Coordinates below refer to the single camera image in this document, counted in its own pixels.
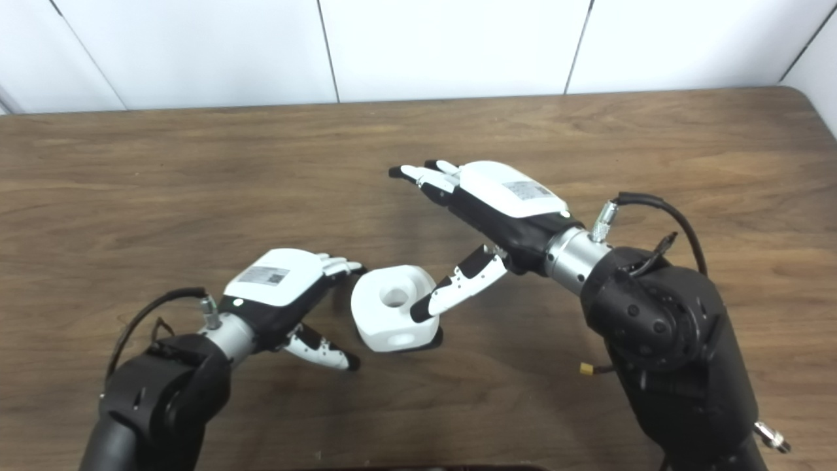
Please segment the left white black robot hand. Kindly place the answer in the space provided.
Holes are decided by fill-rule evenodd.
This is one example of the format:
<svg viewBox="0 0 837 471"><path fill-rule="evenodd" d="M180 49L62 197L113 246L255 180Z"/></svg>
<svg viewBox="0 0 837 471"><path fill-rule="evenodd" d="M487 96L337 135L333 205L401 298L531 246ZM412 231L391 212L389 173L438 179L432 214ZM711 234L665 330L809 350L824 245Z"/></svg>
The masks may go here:
<svg viewBox="0 0 837 471"><path fill-rule="evenodd" d="M362 263L301 249L272 249L233 278L218 305L218 328L201 334L221 348L233 368L251 355L286 351L302 360L342 372L360 367L344 351L304 323L332 287L365 274Z"/></svg>

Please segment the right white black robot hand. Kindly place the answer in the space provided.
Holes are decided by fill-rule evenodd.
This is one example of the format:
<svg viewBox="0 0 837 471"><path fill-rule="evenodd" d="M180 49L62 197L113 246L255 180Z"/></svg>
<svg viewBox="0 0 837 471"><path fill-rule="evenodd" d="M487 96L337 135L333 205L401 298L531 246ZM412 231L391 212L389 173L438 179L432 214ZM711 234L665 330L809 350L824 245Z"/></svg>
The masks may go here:
<svg viewBox="0 0 837 471"><path fill-rule="evenodd" d="M388 174L415 184L429 200L490 241L410 307L411 319L418 324L475 296L508 272L547 277L550 246L563 232L582 226L563 199L503 163L428 160L422 167L392 167Z"/></svg>

